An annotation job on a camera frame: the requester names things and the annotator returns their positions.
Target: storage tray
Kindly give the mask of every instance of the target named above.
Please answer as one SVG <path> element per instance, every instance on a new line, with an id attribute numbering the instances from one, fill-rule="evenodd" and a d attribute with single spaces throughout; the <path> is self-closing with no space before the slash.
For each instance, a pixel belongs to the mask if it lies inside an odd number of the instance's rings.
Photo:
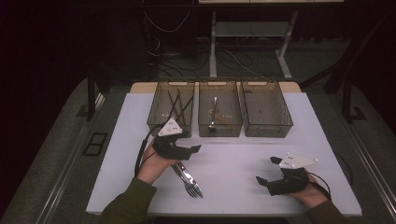
<path id="1" fill-rule="evenodd" d="M 216 109 L 214 99 L 217 97 Z M 209 125 L 215 112 L 214 125 Z M 199 135 L 201 137 L 238 137 L 242 129 L 242 114 L 234 77 L 201 77 L 199 79 Z"/>
<path id="2" fill-rule="evenodd" d="M 152 100 L 148 127 L 152 129 L 174 118 L 183 129 L 180 137 L 190 137 L 194 89 L 195 78 L 162 77 Z M 157 135 L 159 130 L 155 130 L 152 135 Z"/>
<path id="3" fill-rule="evenodd" d="M 286 137 L 293 126 L 279 83 L 271 78 L 242 77 L 240 88 L 247 137 Z"/>

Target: dark background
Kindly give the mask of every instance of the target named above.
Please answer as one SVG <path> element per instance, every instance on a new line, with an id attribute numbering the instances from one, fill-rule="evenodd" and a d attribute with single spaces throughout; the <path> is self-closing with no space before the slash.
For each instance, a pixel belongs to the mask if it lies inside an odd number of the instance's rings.
<path id="1" fill-rule="evenodd" d="M 353 3 L 302 9 L 294 40 L 364 36 L 389 10 L 381 7 L 383 1 L 367 1 L 376 7 L 348 7 Z M 268 11 L 265 19 L 275 20 L 284 12 Z M 234 20 L 238 19 L 237 11 L 224 12 L 220 17 L 228 20 L 230 13 Z M 162 26 L 172 27 L 183 15 L 179 12 L 169 17 L 163 11 L 153 13 L 153 18 L 167 18 L 162 20 Z M 260 20 L 262 15 L 252 13 L 249 19 Z M 152 47 L 150 34 L 154 31 L 144 23 L 141 11 L 79 8 L 67 1 L 2 0 L 0 16 L 2 216 L 68 96 L 90 70 L 96 74 L 101 91 L 108 91 L 112 85 L 152 78 L 152 61 L 146 48 Z M 163 38 L 193 57 L 196 36 L 210 32 L 209 16 L 207 11 L 193 11 L 187 26 Z M 355 83 L 394 132 L 395 23 L 393 12 L 351 71 Z"/>

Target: cutlery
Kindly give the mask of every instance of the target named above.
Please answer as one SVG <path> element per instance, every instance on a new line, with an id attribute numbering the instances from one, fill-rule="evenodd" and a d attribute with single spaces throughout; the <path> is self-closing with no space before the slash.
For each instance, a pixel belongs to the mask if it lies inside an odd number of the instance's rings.
<path id="1" fill-rule="evenodd" d="M 187 171 L 186 167 L 181 161 L 176 162 L 177 167 L 181 170 L 183 175 L 186 177 L 186 180 L 193 184 L 194 191 L 201 197 L 204 198 L 204 194 L 201 190 L 201 187 L 197 184 L 197 182 L 192 178 L 192 175 Z"/>
<path id="2" fill-rule="evenodd" d="M 213 108 L 212 108 L 212 122 L 209 124 L 209 131 L 212 133 L 216 132 L 216 127 L 215 127 L 215 119 L 216 119 L 216 107 L 218 105 L 218 97 L 215 96 L 215 100 L 213 102 Z"/>
<path id="3" fill-rule="evenodd" d="M 195 187 L 194 184 L 192 184 L 190 181 L 188 181 L 183 173 L 180 171 L 180 169 L 178 168 L 178 166 L 176 164 L 172 164 L 172 168 L 174 169 L 174 171 L 176 172 L 176 174 L 180 177 L 180 179 L 183 181 L 184 183 L 184 188 L 186 189 L 187 193 L 189 193 L 189 195 L 192 198 L 197 198 L 199 195 L 199 193 L 197 192 L 197 189 Z"/>

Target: hand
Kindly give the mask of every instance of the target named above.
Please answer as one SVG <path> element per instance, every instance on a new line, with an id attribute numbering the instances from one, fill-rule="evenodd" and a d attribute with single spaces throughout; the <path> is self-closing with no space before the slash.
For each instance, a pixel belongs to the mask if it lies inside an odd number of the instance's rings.
<path id="1" fill-rule="evenodd" d="M 143 164 L 141 164 L 139 174 L 136 177 L 148 184 L 154 183 L 168 166 L 177 162 L 177 160 L 168 160 L 158 155 L 152 147 L 153 142 L 154 139 L 143 153 Z"/>
<path id="2" fill-rule="evenodd" d="M 309 181 L 318 183 L 312 175 L 308 175 L 308 178 Z M 313 208 L 320 205 L 321 203 L 329 201 L 329 199 L 322 192 L 320 192 L 320 190 L 310 184 L 308 184 L 305 189 L 288 195 L 294 199 L 297 199 L 308 208 Z"/>

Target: green sleeve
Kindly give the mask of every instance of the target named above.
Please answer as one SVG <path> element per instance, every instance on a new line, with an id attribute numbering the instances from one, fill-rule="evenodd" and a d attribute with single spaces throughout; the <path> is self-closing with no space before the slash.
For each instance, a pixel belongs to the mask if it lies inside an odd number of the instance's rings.
<path id="1" fill-rule="evenodd" d="M 102 212 L 100 224 L 140 223 L 147 212 L 156 188 L 140 179 L 133 178 L 128 189 L 107 205 Z"/>
<path id="2" fill-rule="evenodd" d="M 351 224 L 331 201 L 321 203 L 306 213 L 313 224 Z"/>

